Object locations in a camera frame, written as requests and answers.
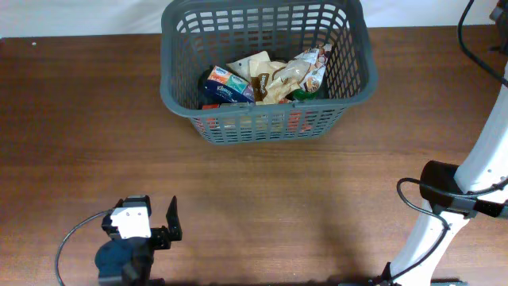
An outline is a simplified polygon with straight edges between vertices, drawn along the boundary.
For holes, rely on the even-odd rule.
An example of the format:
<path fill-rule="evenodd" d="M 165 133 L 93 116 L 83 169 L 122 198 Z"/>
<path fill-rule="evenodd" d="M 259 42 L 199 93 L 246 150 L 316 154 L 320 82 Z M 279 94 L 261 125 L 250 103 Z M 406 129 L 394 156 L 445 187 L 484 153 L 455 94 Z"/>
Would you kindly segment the tissue pocket pack bundle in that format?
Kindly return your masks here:
<path fill-rule="evenodd" d="M 252 85 L 232 72 L 213 66 L 205 76 L 203 91 L 219 103 L 254 103 Z"/>

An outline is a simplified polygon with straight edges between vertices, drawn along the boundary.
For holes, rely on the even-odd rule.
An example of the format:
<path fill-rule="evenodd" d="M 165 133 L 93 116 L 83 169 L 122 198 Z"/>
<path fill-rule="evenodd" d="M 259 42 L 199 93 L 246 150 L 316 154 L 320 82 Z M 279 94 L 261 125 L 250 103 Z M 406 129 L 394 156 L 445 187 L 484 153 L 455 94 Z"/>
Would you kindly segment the brown snack bag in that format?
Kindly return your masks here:
<path fill-rule="evenodd" d="M 331 44 L 308 48 L 287 63 L 251 60 L 250 76 L 256 103 L 278 104 L 292 91 L 317 91 L 331 56 Z"/>
<path fill-rule="evenodd" d="M 226 64 L 226 67 L 233 72 L 235 75 L 240 76 L 241 78 L 247 80 L 248 82 L 251 81 L 250 76 L 250 61 L 269 61 L 270 57 L 266 51 L 258 52 L 257 54 L 245 57 L 241 60 L 237 60 L 232 63 Z"/>

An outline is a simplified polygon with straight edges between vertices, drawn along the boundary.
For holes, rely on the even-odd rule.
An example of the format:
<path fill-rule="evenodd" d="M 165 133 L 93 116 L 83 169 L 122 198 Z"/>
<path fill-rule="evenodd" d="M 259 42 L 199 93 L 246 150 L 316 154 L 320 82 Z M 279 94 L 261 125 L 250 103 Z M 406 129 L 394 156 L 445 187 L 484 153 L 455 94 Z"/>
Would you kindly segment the green lid jar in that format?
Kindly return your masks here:
<path fill-rule="evenodd" d="M 315 99 L 318 94 L 319 94 L 318 91 L 308 92 L 303 89 L 298 89 L 291 92 L 291 97 L 293 98 L 293 100 L 305 101 Z"/>

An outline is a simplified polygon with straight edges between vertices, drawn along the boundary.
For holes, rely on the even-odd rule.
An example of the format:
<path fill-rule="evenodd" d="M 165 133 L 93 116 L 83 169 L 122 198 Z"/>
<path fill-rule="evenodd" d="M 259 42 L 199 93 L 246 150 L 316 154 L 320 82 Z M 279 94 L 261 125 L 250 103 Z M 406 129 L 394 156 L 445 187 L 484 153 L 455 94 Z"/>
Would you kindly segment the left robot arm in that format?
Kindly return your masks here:
<path fill-rule="evenodd" d="M 152 279 L 154 253 L 171 248 L 183 238 L 179 222 L 177 198 L 167 209 L 167 224 L 150 226 L 150 198 L 134 195 L 121 199 L 106 213 L 102 229 L 110 241 L 99 248 L 94 263 L 100 285 L 150 286 L 164 285 L 162 278 Z"/>

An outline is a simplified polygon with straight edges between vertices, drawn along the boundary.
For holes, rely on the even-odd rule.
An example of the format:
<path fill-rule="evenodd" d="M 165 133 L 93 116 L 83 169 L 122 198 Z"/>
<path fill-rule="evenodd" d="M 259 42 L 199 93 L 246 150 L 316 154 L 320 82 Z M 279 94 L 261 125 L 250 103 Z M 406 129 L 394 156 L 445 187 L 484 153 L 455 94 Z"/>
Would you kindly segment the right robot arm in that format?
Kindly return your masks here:
<path fill-rule="evenodd" d="M 382 285 L 430 285 L 457 233 L 477 214 L 507 217 L 507 84 L 478 141 L 460 165 L 428 162 L 418 179 L 396 184 L 401 200 L 419 212 L 408 241 L 387 263 Z"/>

